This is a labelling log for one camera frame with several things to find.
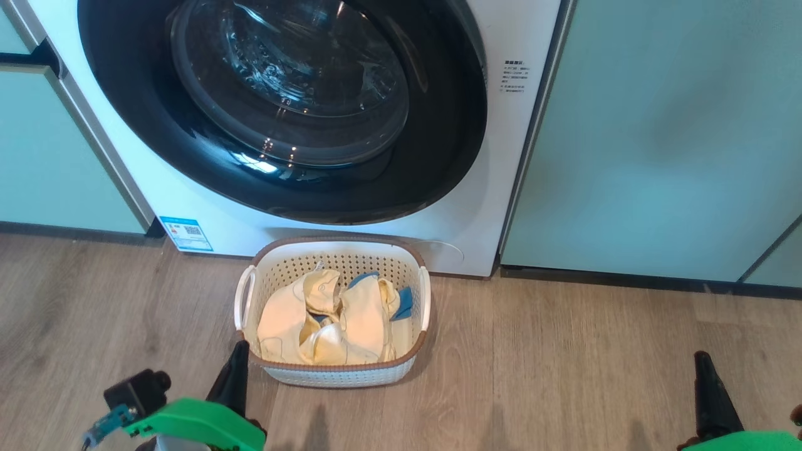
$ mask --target white washing machine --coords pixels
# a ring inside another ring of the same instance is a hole
[[[4,1],[178,249],[381,234],[491,274],[560,0]]]

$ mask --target green plastic bracket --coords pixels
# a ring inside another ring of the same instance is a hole
[[[125,428],[129,435],[165,435],[226,451],[262,451],[267,437],[222,404],[181,398]]]
[[[802,441],[785,431],[744,431],[689,446],[686,451],[801,451]]]

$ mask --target blue and white sticker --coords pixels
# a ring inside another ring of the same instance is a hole
[[[201,229],[201,225],[194,219],[182,219],[180,217],[159,216],[161,223],[176,243],[180,250],[206,250],[211,251],[212,245],[206,239],[206,235]]]

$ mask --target basket handle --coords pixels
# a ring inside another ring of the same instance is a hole
[[[425,293],[423,297],[423,314],[420,320],[420,330],[426,331],[429,328],[429,312],[431,310],[431,278],[425,266],[418,271],[420,292]]]
[[[245,283],[248,284],[248,298],[245,301],[245,310],[242,310],[242,291],[245,289]],[[244,324],[248,321],[248,311],[250,310],[250,301],[253,297],[253,284],[256,283],[256,267],[254,265],[245,268],[240,276],[240,282],[237,284],[237,292],[234,294],[234,327],[241,331]]]

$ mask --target wooden floor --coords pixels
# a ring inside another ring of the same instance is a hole
[[[246,265],[0,234],[2,448],[79,449],[102,391],[144,368],[172,377],[172,399],[205,396]],[[433,289],[433,333],[400,384],[292,388],[251,367],[268,449],[674,449],[695,429],[699,349],[747,429],[794,430],[800,302],[502,278]],[[100,449],[136,443],[118,433]]]

